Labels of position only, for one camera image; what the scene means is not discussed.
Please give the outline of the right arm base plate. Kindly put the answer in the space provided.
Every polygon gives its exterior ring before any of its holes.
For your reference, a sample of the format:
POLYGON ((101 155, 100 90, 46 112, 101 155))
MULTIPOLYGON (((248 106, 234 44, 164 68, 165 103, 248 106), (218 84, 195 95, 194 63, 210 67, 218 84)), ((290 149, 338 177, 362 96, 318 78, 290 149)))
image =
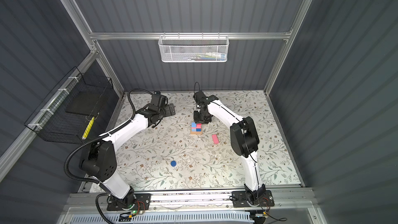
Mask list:
POLYGON ((253 204, 250 204, 248 202, 248 200, 246 199, 246 193, 243 190, 231 192, 229 199, 232 201, 233 207, 235 208, 242 208, 242 207, 267 208, 275 206, 274 198, 270 190, 267 190, 265 194, 259 197, 258 200, 255 200, 253 204))

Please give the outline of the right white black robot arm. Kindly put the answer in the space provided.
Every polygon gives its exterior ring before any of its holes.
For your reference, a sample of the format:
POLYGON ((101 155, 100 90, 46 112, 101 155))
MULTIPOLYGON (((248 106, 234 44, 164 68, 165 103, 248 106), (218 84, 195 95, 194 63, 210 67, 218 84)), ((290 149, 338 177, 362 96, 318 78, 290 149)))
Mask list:
POLYGON ((257 206, 266 193, 258 163, 258 137, 255 122, 251 117, 242 117, 227 108, 216 96, 206 96, 203 91, 194 93, 197 109, 194 122, 208 124, 216 117, 230 129, 233 151, 240 156, 245 172, 245 195, 248 204, 257 206))

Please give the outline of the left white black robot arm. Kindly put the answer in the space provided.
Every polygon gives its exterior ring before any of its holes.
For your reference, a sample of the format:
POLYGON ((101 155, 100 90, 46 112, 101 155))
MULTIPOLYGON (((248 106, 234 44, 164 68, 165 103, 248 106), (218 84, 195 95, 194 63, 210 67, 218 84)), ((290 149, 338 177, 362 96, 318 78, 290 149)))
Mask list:
POLYGON ((169 104, 166 96, 159 91, 150 95, 151 101, 138 110, 128 96, 132 116, 104 133, 104 138, 85 147, 79 163, 79 168, 92 177, 96 184, 125 205, 132 205, 135 196, 134 189, 117 172, 118 149, 139 132, 149 127, 156 128, 163 118, 175 115, 174 106, 169 104))

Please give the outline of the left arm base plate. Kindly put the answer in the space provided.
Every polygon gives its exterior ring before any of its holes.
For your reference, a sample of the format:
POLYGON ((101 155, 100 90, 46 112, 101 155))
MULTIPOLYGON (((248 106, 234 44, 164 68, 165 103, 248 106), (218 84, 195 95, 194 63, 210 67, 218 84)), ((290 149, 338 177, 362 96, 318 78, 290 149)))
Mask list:
POLYGON ((127 194, 123 199, 109 196, 107 211, 145 211, 149 209, 151 194, 127 194))

